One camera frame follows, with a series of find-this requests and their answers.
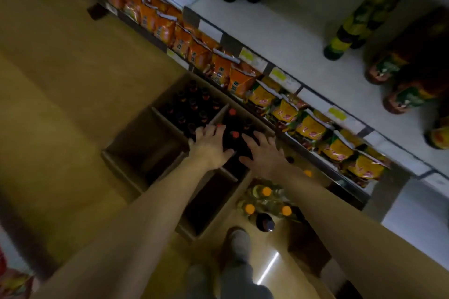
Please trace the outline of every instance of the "finger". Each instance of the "finger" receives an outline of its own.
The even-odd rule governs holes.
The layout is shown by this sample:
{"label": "finger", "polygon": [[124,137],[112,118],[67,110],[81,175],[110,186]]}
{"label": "finger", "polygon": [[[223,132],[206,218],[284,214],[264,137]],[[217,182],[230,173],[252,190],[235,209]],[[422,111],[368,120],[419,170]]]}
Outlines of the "finger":
{"label": "finger", "polygon": [[214,125],[206,125],[206,133],[204,134],[204,137],[211,137],[214,136],[215,132],[215,126]]}
{"label": "finger", "polygon": [[233,154],[234,154],[234,151],[232,149],[228,149],[227,151],[225,151],[223,153],[224,158],[226,159],[226,161],[229,160],[232,157]]}
{"label": "finger", "polygon": [[242,138],[246,142],[246,144],[248,144],[248,147],[250,148],[251,152],[254,152],[259,147],[259,145],[255,142],[254,138],[252,138],[251,136],[242,134]]}
{"label": "finger", "polygon": [[195,129],[195,137],[196,137],[196,142],[198,142],[198,140],[200,139],[200,138],[202,138],[204,136],[204,134],[203,134],[203,127],[198,127],[198,128],[196,128]]}
{"label": "finger", "polygon": [[240,157],[239,157],[239,161],[240,161],[244,166],[246,166],[246,167],[248,167],[248,168],[250,168],[250,169],[253,167],[253,164],[254,164],[254,161],[251,160],[249,157],[246,157],[246,156],[240,156]]}
{"label": "finger", "polygon": [[226,129],[226,125],[220,125],[217,127],[217,130],[215,131],[215,136],[219,140],[223,140],[223,134],[225,132],[225,129]]}
{"label": "finger", "polygon": [[262,134],[261,132],[255,131],[254,136],[259,140],[261,146],[268,145],[267,137],[264,134]]}
{"label": "finger", "polygon": [[269,137],[268,138],[268,144],[270,144],[271,146],[276,146],[276,138]]}

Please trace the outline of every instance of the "forearm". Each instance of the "forearm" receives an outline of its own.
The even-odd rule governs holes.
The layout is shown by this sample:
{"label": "forearm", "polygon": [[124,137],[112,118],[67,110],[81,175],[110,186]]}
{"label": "forearm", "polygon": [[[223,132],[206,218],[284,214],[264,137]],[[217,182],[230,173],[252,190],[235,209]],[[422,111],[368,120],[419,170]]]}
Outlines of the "forearm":
{"label": "forearm", "polygon": [[447,293],[449,278],[440,265],[312,184],[300,169],[289,167],[285,175],[290,176],[283,181],[287,193],[364,298],[423,298],[429,295],[430,284],[434,293]]}
{"label": "forearm", "polygon": [[185,159],[59,269],[35,298],[139,298],[205,172]]}

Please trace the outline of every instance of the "right hand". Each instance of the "right hand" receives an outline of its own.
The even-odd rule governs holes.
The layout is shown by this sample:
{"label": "right hand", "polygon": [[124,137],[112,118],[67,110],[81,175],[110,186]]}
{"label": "right hand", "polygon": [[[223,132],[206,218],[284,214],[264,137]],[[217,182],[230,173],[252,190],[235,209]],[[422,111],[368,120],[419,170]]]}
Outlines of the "right hand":
{"label": "right hand", "polygon": [[242,134],[242,138],[251,150],[253,159],[240,156],[239,161],[251,169],[255,177],[271,180],[273,183],[282,184],[283,176],[288,173],[291,165],[284,157],[284,150],[276,148],[273,137],[268,139],[261,132],[255,131],[254,136],[260,144],[248,135]]}

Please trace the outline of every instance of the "gray pants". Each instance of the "gray pants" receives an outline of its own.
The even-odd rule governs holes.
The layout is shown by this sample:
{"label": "gray pants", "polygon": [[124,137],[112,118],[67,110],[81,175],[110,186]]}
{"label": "gray pants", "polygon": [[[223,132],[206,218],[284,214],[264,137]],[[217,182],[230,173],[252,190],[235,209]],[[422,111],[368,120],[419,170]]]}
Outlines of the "gray pants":
{"label": "gray pants", "polygon": [[[220,299],[273,299],[270,290],[256,285],[252,280],[252,267],[247,263],[228,263],[220,278]],[[204,283],[185,294],[186,299],[214,299],[214,295]]]}

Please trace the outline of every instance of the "yellow price label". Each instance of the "yellow price label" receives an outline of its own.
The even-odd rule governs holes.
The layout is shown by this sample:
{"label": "yellow price label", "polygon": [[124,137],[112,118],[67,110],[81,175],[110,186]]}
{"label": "yellow price label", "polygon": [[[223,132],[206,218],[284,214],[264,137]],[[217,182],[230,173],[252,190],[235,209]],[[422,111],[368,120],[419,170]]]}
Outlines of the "yellow price label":
{"label": "yellow price label", "polygon": [[273,68],[271,74],[275,75],[281,81],[285,81],[287,79],[287,76],[278,68]]}
{"label": "yellow price label", "polygon": [[343,111],[341,111],[340,109],[330,107],[327,112],[331,115],[334,115],[334,117],[338,118],[340,121],[344,121],[345,119],[347,119],[346,114]]}
{"label": "yellow price label", "polygon": [[254,56],[249,50],[247,50],[246,48],[243,47],[242,51],[240,52],[240,58],[245,58],[248,61],[252,62],[254,59]]}

